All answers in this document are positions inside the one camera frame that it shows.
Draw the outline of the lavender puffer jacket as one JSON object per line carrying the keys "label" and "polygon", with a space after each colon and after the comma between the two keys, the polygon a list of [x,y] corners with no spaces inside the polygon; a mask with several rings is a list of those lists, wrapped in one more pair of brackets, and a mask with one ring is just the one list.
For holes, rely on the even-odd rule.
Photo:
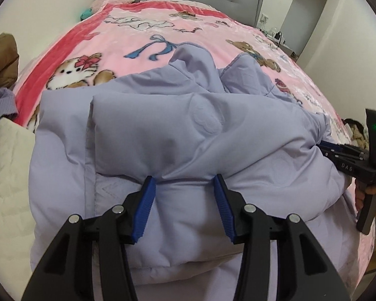
{"label": "lavender puffer jacket", "polygon": [[242,247],[225,235],[213,177],[268,215],[296,213],[349,292],[366,268],[349,177],[318,148],[330,117],[282,93],[249,55],[216,67],[181,44],[168,64],[94,87],[47,90],[30,163],[36,266],[67,218],[102,215],[156,181],[128,247],[141,300],[231,300]]}

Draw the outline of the grey bedside table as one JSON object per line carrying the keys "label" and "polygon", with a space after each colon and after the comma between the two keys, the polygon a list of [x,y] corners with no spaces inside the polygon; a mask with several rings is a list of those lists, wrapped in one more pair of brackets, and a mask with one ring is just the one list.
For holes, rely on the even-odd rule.
{"label": "grey bedside table", "polygon": [[298,61],[299,56],[286,44],[283,43],[281,39],[276,39],[270,35],[266,35],[267,39],[271,40],[278,48],[280,48],[285,54],[287,54],[294,62]]}

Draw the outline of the cream quilted bedspread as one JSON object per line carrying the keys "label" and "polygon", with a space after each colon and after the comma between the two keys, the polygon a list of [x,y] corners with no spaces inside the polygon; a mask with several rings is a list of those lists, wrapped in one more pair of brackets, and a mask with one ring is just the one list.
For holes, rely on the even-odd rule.
{"label": "cream quilted bedspread", "polygon": [[0,119],[0,283],[13,300],[22,298],[32,274],[28,177],[34,142],[32,132]]}

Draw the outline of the brown puffer coat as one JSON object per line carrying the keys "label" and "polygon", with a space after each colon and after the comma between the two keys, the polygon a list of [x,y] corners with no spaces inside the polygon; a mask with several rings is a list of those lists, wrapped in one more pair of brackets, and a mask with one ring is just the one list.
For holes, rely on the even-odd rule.
{"label": "brown puffer coat", "polygon": [[0,34],[0,88],[10,88],[18,78],[19,55],[14,36]]}

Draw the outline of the dark clothes pile on chair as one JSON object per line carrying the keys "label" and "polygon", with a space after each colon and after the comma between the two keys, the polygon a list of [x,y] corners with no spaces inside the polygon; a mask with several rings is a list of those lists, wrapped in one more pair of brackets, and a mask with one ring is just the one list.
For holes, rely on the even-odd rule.
{"label": "dark clothes pile on chair", "polygon": [[351,118],[346,118],[342,121],[350,135],[351,144],[361,149],[369,149],[368,132],[364,125]]}

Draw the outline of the teal plush toy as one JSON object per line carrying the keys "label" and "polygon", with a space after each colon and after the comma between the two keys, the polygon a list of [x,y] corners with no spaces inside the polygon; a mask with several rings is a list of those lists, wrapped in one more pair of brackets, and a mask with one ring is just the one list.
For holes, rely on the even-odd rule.
{"label": "teal plush toy", "polygon": [[84,12],[82,12],[81,16],[80,16],[80,20],[83,21],[85,19],[88,19],[89,17],[91,17],[93,15],[93,11],[91,8],[89,9],[86,9]]}

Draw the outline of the lavender knitted sweater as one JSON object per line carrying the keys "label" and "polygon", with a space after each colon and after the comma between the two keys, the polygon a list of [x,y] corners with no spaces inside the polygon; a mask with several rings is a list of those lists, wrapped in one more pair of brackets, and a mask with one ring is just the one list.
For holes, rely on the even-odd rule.
{"label": "lavender knitted sweater", "polygon": [[6,117],[12,120],[17,115],[14,93],[8,88],[0,88],[0,119]]}

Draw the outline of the pink plush pillow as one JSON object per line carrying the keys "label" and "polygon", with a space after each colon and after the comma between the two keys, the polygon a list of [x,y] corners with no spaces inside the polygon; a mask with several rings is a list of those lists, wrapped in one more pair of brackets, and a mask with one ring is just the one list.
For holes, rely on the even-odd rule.
{"label": "pink plush pillow", "polygon": [[95,0],[89,7],[93,13],[96,13],[102,6],[106,4],[132,4],[139,0]]}

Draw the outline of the pink cartoon fleece blanket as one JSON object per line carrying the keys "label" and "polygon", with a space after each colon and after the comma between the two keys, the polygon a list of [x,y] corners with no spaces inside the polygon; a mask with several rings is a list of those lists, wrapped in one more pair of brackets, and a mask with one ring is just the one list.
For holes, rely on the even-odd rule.
{"label": "pink cartoon fleece blanket", "polygon": [[162,67],[183,42],[206,48],[218,68],[247,53],[281,91],[306,109],[328,115],[336,141],[350,142],[350,133],[316,84],[260,30],[210,7],[168,0],[104,2],[74,25],[21,72],[14,89],[15,122],[35,128],[44,90],[94,86]]}

